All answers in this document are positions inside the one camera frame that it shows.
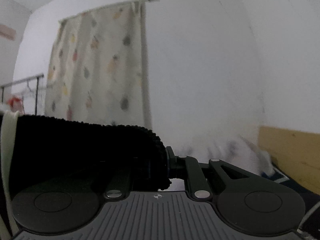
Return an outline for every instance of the gray ribbed plate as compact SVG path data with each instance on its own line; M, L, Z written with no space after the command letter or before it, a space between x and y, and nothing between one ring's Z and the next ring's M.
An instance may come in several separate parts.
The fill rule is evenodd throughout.
M244 240L300 239L285 236L255 237L227 226L209 203L190 200L185 192L131 192L129 197L108 202L97 217L74 232L39 236L22 231L16 240Z

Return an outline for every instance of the leaf print on curtain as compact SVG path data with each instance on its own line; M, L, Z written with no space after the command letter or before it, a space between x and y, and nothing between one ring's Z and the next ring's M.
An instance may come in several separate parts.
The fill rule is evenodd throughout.
M144 126L141 4L128 2L63 20L52 49L45 115Z

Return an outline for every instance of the wooden board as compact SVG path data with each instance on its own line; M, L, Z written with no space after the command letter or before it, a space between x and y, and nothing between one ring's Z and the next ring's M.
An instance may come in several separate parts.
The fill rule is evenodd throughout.
M281 170L320 195L320 134L261 126L258 145Z

